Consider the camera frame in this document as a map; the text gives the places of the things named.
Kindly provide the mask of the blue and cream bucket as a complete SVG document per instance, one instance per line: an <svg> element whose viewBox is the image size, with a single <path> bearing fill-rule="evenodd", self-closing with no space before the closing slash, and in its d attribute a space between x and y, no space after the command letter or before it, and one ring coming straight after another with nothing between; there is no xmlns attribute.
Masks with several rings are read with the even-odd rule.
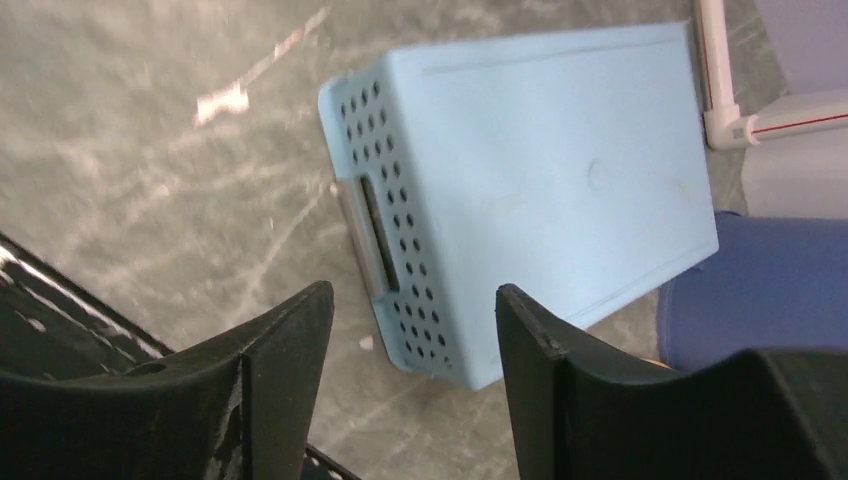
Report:
<svg viewBox="0 0 848 480"><path fill-rule="evenodd" d="M740 350L847 347L847 223L721 211L719 249L664 284L662 362L692 371Z"/></svg>

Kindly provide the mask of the teal perforated plastic basket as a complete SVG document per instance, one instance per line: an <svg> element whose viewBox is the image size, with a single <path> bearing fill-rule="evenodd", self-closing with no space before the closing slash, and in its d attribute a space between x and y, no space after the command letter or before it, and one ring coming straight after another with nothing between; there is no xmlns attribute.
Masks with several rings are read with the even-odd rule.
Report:
<svg viewBox="0 0 848 480"><path fill-rule="evenodd" d="M584 329L717 251L683 22L394 48L317 107L398 369L481 389L500 286Z"/></svg>

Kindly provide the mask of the white octagonal plastic container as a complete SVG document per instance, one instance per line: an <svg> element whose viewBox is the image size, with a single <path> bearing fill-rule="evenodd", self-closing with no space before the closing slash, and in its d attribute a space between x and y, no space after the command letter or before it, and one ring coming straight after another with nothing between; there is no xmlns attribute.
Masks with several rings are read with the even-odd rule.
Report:
<svg viewBox="0 0 848 480"><path fill-rule="evenodd" d="M757 217L847 218L847 91L793 94L757 113L741 185Z"/></svg>

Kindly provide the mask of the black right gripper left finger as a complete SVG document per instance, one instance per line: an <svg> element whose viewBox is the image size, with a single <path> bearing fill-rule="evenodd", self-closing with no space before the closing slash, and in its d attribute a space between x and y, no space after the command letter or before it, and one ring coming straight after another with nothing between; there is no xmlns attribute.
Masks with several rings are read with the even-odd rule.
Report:
<svg viewBox="0 0 848 480"><path fill-rule="evenodd" d="M5 479L298 479L334 315L317 281L266 313L121 373L61 358L1 314Z"/></svg>

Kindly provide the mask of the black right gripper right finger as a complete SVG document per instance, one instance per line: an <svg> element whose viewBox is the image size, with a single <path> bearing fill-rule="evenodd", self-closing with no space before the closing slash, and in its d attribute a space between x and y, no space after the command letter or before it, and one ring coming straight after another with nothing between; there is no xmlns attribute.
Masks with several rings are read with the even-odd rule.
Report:
<svg viewBox="0 0 848 480"><path fill-rule="evenodd" d="M496 324L524 479L843 479L847 356L754 349L693 373L623 352L513 284Z"/></svg>

